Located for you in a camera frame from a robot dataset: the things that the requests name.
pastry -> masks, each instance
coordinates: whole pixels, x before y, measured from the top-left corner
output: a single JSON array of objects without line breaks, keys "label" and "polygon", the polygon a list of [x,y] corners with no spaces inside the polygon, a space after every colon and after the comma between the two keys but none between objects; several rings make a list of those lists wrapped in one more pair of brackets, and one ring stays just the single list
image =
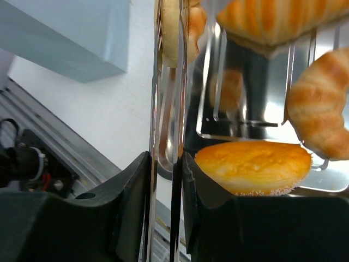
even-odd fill
[{"label": "pastry", "polygon": [[[188,63],[194,61],[199,49],[197,41],[203,35],[206,25],[206,12],[200,5],[201,0],[189,0],[189,36]],[[158,2],[155,1],[154,22],[158,13]],[[177,68],[179,34],[179,0],[163,0],[161,7],[161,37],[163,41],[163,65]]]},{"label": "pastry", "polygon": [[349,88],[349,48],[325,53],[287,95],[291,123],[306,146],[332,160],[349,160],[342,112]]},{"label": "pastry", "polygon": [[311,167],[311,155],[299,145],[262,140],[208,146],[195,161],[227,191],[251,196],[287,194]]},{"label": "pastry", "polygon": [[[215,73],[209,82],[209,103],[214,107],[217,76]],[[242,73],[235,69],[225,69],[222,76],[222,87],[219,100],[219,111],[235,112],[239,109],[243,90]]]},{"label": "pastry", "polygon": [[274,46],[347,14],[348,0],[235,0],[216,19],[227,33]]}]

light blue box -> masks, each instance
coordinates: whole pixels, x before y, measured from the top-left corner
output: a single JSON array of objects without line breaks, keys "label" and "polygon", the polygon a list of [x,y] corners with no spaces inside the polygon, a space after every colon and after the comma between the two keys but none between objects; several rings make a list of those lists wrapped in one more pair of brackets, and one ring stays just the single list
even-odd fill
[{"label": "light blue box", "polygon": [[0,0],[0,48],[79,82],[127,70],[129,0]]}]

metal tray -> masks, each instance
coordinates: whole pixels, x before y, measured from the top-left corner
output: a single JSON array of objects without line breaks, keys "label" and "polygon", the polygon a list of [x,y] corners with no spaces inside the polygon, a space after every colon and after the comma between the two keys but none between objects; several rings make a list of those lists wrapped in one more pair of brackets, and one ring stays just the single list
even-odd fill
[{"label": "metal tray", "polygon": [[[188,68],[186,87],[186,151],[195,154],[203,147],[226,140],[263,139],[302,144],[288,121],[285,99],[292,83],[314,60],[327,51],[349,46],[348,20],[336,21],[276,50],[264,50],[237,38],[227,37],[215,22],[217,13],[209,0],[207,27],[199,41],[200,54]],[[243,76],[243,88],[235,111],[220,110],[224,70]],[[173,92],[175,69],[162,68],[160,146],[158,173],[172,177],[175,141]],[[349,105],[344,109],[349,128]],[[348,161],[332,162],[312,152],[312,169],[290,196],[349,195]]]}]

red wire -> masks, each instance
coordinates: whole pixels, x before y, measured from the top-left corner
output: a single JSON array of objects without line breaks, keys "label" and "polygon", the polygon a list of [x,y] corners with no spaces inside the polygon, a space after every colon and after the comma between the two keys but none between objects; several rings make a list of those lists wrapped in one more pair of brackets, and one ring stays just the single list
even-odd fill
[{"label": "red wire", "polygon": [[51,181],[51,174],[50,173],[47,173],[47,177],[46,177],[46,183],[44,184],[44,187],[43,187],[43,192],[47,190],[49,184],[50,184],[50,181]]}]

white tabletop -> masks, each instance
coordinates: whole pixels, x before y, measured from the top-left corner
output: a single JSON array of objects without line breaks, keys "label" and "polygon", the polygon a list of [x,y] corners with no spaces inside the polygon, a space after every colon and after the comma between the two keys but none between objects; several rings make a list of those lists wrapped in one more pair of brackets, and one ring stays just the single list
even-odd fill
[{"label": "white tabletop", "polygon": [[[81,84],[19,57],[9,72],[14,81],[121,169],[149,148],[153,11],[154,0],[130,0],[126,74]],[[160,176],[157,198],[170,208],[171,182]]]}]

